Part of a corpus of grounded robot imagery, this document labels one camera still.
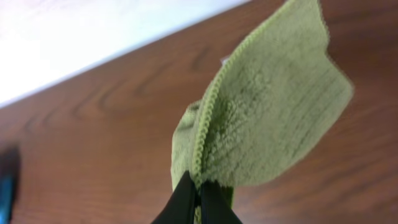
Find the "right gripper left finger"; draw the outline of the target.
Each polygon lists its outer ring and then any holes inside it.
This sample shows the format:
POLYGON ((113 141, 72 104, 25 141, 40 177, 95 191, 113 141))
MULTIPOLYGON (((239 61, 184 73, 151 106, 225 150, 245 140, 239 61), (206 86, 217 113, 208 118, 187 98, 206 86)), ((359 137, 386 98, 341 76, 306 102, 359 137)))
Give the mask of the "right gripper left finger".
POLYGON ((186 171, 164 209, 152 224, 193 224, 197 192, 189 171, 186 171))

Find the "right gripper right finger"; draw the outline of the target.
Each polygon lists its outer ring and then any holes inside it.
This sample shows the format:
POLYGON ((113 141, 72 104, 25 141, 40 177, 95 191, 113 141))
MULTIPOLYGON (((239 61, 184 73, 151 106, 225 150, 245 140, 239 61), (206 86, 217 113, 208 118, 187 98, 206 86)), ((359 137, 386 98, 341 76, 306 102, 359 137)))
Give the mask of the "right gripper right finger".
POLYGON ((242 224, 223 197, 217 182, 205 182, 201 187, 202 224, 242 224))

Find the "light green cloth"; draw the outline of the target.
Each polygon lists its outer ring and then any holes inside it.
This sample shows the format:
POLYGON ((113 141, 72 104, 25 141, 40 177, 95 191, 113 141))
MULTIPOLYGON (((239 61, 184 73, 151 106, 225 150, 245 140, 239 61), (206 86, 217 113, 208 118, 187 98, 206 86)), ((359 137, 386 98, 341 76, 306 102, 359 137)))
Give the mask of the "light green cloth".
POLYGON ((318 0, 286 1, 233 51, 203 97, 189 105, 172 138, 171 177, 260 185, 303 159, 353 97, 329 58, 318 0))

